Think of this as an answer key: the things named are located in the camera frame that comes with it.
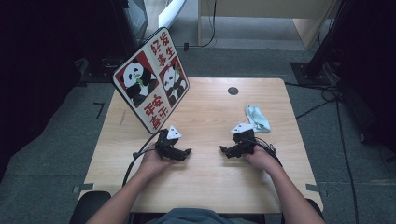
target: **gray carpet floor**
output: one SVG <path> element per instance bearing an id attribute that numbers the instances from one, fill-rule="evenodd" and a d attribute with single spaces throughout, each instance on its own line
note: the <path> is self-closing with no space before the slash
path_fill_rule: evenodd
<path id="1" fill-rule="evenodd" d="M 193 25 L 186 26 L 189 19 L 182 20 L 186 14 L 181 13 L 171 29 L 176 45 L 196 41 Z M 178 27 L 192 31 L 184 29 L 181 35 Z M 221 39 L 217 44 L 217 48 L 177 50 L 188 77 L 279 77 L 295 83 L 290 62 L 309 62 L 315 53 L 300 46 L 280 47 L 283 44 L 255 49 L 222 47 Z M 296 116 L 324 102 L 317 90 L 294 86 L 287 90 Z M 68 223 L 78 201 L 73 187 L 84 182 L 113 92 L 111 84 L 75 87 L 46 130 L 12 158 L 0 185 L 0 223 Z M 97 103 L 105 104 L 101 113 Z M 346 157 L 335 103 L 298 119 L 323 193 L 324 218 L 328 223 L 355 223 L 349 164 L 359 222 L 395 223 L 396 163 L 385 162 L 393 154 L 380 145 L 362 144 L 347 105 L 341 102 L 339 110 Z M 266 221 L 279 223 L 280 214 L 267 215 Z"/>

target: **hand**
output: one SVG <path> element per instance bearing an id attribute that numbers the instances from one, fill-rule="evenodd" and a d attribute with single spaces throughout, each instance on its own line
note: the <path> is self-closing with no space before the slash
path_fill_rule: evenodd
<path id="1" fill-rule="evenodd" d="M 137 175 L 143 175 L 150 180 L 152 177 L 160 174 L 167 167 L 177 163 L 176 161 L 162 160 L 155 150 L 155 144 L 152 144 L 149 151 L 143 156 Z"/>
<path id="2" fill-rule="evenodd" d="M 280 167 L 277 161 L 274 160 L 274 158 L 272 158 L 262 147 L 255 146 L 253 151 L 253 154 L 246 154 L 244 158 L 254 167 L 267 172 L 271 167 Z"/>

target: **panda illustration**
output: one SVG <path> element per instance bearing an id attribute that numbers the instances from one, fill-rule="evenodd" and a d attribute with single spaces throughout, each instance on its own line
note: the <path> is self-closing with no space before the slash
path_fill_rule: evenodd
<path id="1" fill-rule="evenodd" d="M 133 59 L 120 78 L 125 84 L 126 93 L 135 105 L 140 105 L 146 97 L 152 93 L 158 85 L 158 80 L 154 74 L 143 67 L 137 59 Z"/>
<path id="2" fill-rule="evenodd" d="M 187 82 L 180 76 L 177 64 L 170 66 L 163 74 L 163 86 L 169 103 L 173 105 L 187 88 Z"/>

